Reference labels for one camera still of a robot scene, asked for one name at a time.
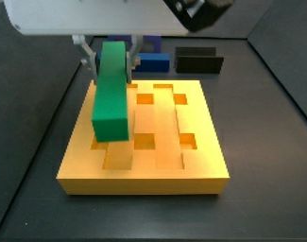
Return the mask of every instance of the dark table surface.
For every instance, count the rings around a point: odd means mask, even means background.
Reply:
[[[94,48],[100,48],[95,41]],[[219,196],[67,196],[56,174],[90,82],[80,68],[0,227],[2,239],[307,238],[307,119],[246,41],[163,39],[214,46],[219,75],[199,79],[231,176]]]

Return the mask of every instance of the blue block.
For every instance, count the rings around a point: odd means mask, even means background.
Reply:
[[[139,53],[140,65],[132,72],[168,72],[170,54],[166,53]]]

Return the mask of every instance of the green block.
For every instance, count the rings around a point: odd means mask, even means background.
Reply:
[[[126,70],[124,42],[104,42],[91,120],[98,142],[130,139]]]

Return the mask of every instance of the orange base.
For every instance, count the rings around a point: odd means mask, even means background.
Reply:
[[[91,84],[58,181],[70,195],[220,194],[228,180],[200,83],[128,86],[130,140],[98,143]]]

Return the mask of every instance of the square hole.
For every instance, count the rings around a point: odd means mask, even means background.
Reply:
[[[103,149],[107,150],[107,142],[98,142],[96,137],[92,139],[92,144],[90,149]]]
[[[195,133],[180,133],[178,137],[182,149],[198,149]]]
[[[187,96],[186,94],[174,94],[174,100],[176,105],[187,105]]]
[[[154,133],[134,134],[134,149],[155,149]]]
[[[136,104],[154,104],[154,94],[138,94]]]

